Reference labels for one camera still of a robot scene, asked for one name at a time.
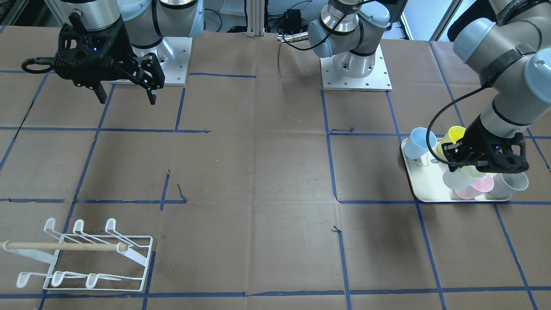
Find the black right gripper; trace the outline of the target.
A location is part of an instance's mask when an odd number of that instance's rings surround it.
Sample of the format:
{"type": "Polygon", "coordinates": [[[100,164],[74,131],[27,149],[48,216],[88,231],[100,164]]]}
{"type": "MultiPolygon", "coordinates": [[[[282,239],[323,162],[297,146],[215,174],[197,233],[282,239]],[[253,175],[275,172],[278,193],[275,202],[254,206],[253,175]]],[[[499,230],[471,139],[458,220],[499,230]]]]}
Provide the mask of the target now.
{"type": "Polygon", "coordinates": [[[151,105],[156,104],[157,92],[165,82],[155,53],[135,55],[124,22],[83,34],[65,23],[59,33],[52,69],[76,86],[93,88],[101,104],[108,100],[101,81],[128,79],[146,90],[151,105]]]}

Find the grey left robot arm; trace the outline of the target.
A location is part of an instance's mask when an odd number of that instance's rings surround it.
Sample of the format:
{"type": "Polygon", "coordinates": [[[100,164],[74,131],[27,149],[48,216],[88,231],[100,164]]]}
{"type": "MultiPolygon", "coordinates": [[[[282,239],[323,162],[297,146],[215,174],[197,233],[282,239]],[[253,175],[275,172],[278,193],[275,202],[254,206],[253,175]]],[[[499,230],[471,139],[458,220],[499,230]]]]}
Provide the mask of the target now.
{"type": "MultiPolygon", "coordinates": [[[[480,90],[497,91],[490,106],[456,143],[435,159],[454,172],[465,166],[517,174],[529,163],[523,131],[550,110],[550,2],[492,0],[496,21],[476,19],[453,42],[454,53],[480,77],[480,90]]],[[[311,49],[344,64],[345,76],[362,78],[389,22],[374,0],[329,0],[308,26],[311,49]]]]}

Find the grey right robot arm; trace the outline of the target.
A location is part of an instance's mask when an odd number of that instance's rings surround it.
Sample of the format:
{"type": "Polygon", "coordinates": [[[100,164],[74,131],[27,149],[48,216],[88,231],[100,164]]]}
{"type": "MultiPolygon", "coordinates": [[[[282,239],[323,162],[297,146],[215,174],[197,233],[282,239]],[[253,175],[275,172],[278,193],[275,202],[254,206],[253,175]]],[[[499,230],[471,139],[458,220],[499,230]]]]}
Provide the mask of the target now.
{"type": "Polygon", "coordinates": [[[64,24],[51,69],[77,87],[92,90],[101,103],[102,81],[125,79],[146,90],[150,104],[164,87],[157,52],[166,37],[199,37],[201,0],[58,0],[64,24]]]}

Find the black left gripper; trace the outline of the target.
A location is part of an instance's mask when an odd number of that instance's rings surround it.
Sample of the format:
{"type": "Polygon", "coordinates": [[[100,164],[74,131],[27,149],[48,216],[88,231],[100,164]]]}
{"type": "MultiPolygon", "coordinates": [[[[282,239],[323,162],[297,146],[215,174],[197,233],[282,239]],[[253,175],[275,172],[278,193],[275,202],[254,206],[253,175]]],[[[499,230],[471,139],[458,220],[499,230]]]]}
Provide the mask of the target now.
{"type": "Polygon", "coordinates": [[[459,167],[475,166],[483,173],[518,174],[529,169],[526,145],[522,133],[512,138],[503,138],[488,131],[480,117],[467,127],[457,143],[443,143],[442,163],[449,171],[459,167]]]}

